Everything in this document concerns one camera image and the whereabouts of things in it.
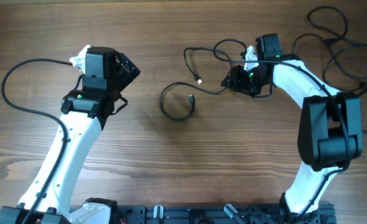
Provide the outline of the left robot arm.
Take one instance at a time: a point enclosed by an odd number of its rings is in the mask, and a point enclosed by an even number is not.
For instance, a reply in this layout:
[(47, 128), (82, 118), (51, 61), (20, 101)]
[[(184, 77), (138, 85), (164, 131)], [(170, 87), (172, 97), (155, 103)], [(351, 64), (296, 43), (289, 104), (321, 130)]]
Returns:
[(73, 190), (92, 145), (109, 116), (120, 112), (115, 102), (140, 74), (122, 52), (87, 45), (68, 62), (82, 74), (76, 86), (62, 99), (58, 131), (33, 183), (15, 207), (0, 209), (0, 223), (125, 223), (116, 201), (89, 198), (70, 210)]

